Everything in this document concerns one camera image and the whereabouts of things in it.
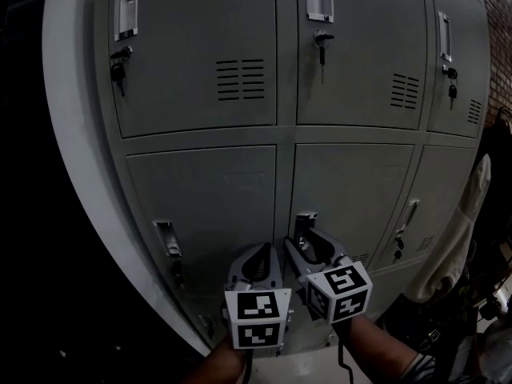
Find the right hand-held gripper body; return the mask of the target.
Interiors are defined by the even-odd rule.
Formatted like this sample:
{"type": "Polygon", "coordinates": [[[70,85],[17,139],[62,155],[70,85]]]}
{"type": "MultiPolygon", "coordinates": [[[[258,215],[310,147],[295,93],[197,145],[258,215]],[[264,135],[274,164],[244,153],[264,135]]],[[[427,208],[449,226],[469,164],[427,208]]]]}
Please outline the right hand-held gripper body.
{"type": "Polygon", "coordinates": [[[301,303],[312,319],[328,325],[347,321],[366,311],[373,283],[360,261],[343,253],[334,254],[328,262],[295,259],[295,276],[301,303]]]}

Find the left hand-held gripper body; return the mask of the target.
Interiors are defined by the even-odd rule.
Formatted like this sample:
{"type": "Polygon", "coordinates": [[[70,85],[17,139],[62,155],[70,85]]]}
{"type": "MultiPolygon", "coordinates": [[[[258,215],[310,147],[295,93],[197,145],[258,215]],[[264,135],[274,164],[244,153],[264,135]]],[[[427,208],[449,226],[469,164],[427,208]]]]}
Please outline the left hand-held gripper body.
{"type": "Polygon", "coordinates": [[[240,272],[231,273],[224,299],[224,315],[233,348],[283,348],[290,315],[291,289],[284,287],[281,273],[272,272],[262,281],[251,281],[240,272]]]}

